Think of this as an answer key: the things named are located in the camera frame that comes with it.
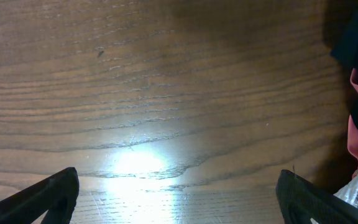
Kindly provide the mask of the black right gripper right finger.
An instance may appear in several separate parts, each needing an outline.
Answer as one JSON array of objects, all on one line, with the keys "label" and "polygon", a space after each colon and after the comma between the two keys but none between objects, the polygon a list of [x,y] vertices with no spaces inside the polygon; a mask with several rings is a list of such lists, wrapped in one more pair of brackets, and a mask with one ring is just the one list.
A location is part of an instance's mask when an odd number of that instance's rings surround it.
[{"label": "black right gripper right finger", "polygon": [[285,224],[358,224],[358,208],[289,170],[281,171],[275,192]]}]

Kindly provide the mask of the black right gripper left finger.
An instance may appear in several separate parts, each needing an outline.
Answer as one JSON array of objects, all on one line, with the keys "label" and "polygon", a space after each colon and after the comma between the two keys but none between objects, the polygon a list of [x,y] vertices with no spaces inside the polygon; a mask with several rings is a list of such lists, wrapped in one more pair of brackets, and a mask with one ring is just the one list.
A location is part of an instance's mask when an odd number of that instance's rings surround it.
[{"label": "black right gripper left finger", "polygon": [[41,215],[42,223],[69,223],[78,195],[77,171],[67,167],[0,201],[0,223],[32,223]]}]

